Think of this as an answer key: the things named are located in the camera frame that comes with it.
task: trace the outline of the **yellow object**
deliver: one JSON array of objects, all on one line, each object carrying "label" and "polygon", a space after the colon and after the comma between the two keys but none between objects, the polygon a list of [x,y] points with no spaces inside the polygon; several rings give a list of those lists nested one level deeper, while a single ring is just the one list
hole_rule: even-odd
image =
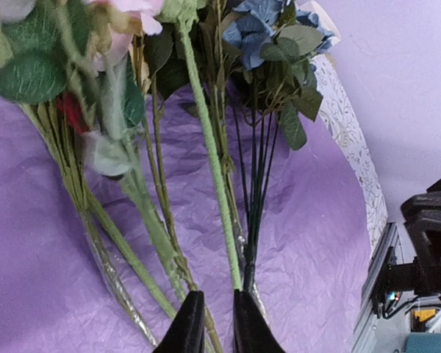
[{"label": "yellow object", "polygon": [[436,315],[436,309],[416,310],[413,312],[413,316],[418,319],[419,322],[425,322]]}]

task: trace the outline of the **red rosebud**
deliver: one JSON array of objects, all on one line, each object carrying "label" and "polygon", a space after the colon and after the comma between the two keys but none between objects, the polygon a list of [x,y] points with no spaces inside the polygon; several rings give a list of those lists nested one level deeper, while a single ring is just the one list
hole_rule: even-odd
[{"label": "red rosebud", "polygon": [[62,97],[56,99],[57,109],[65,116],[65,121],[77,134],[83,135],[89,132],[87,124],[83,119],[82,108],[77,97],[70,92],[64,92]]}]

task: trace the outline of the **wrinkled purple surface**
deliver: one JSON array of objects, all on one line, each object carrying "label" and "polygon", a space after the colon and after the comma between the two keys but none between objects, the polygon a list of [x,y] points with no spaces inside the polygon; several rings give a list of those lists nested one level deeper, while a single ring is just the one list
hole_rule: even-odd
[{"label": "wrinkled purple surface", "polygon": [[[198,121],[178,108],[189,100],[186,90],[173,97],[162,122],[168,190],[179,242],[205,292],[224,351],[231,352],[233,295],[203,135]],[[351,167],[321,120],[313,124],[304,119],[304,126],[309,142],[302,150],[289,153],[281,141],[277,149],[257,281],[273,332],[287,352],[349,352],[370,251],[365,203]],[[134,208],[111,182],[92,177],[90,184],[159,285],[169,288]],[[115,259],[160,339],[169,320],[121,256]],[[171,290],[168,295],[174,298]],[[39,134],[16,106],[0,99],[3,352],[131,353],[151,348],[107,292]]]}]

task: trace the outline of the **flower bouquet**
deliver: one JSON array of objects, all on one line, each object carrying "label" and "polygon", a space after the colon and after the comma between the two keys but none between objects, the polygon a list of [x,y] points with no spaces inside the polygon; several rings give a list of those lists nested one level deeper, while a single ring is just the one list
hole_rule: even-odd
[{"label": "flower bouquet", "polygon": [[[322,100],[311,59],[328,50],[333,35],[292,1],[0,0],[0,95],[19,104],[46,142],[109,290],[153,346],[159,339],[98,227],[170,318],[176,305],[92,193],[87,173],[111,180],[131,200],[178,300],[202,289],[176,235],[159,127],[170,96],[190,85],[194,100],[184,108],[202,127],[232,287],[251,294],[266,320],[254,275],[276,140],[282,135],[292,150],[306,143],[298,113],[314,120]],[[241,207],[227,124],[237,131]],[[205,349],[222,352],[208,306]]]}]

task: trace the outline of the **blue flower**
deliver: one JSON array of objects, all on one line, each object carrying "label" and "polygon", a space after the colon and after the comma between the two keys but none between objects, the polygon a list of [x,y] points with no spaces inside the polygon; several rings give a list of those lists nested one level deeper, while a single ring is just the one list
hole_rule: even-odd
[{"label": "blue flower", "polygon": [[324,29],[320,25],[320,21],[316,13],[297,10],[295,13],[295,19],[297,20],[297,22],[303,24],[304,26],[315,28],[317,31],[319,31],[319,33],[323,35],[322,43],[315,50],[317,53],[326,53],[331,48],[330,38],[333,37],[335,34],[332,31]]},{"label": "blue flower", "polygon": [[245,0],[233,8],[245,15],[232,22],[222,38],[241,50],[242,63],[247,70],[263,64],[262,45],[272,41],[274,30],[271,26],[278,21],[283,8],[284,0]]}]

